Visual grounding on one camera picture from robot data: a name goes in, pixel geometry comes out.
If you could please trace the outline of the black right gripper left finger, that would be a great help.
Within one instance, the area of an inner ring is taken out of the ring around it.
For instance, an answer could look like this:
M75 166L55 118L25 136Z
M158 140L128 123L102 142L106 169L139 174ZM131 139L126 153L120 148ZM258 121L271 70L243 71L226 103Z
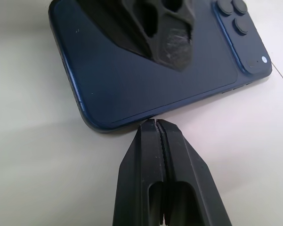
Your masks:
M114 226L159 226L163 222L164 160L154 120L142 123L119 167Z

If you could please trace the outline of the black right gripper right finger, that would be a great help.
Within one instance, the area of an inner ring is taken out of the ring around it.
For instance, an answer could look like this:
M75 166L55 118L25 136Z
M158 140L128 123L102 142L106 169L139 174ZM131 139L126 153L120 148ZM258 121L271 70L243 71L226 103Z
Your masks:
M167 226L229 226L210 170L177 125L157 120L166 167Z

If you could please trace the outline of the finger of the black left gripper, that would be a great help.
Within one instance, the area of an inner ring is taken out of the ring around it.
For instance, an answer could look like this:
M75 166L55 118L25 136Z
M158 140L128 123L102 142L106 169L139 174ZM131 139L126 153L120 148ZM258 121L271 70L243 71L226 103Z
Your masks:
M191 64L190 0L80 0L82 11L122 49L182 71Z

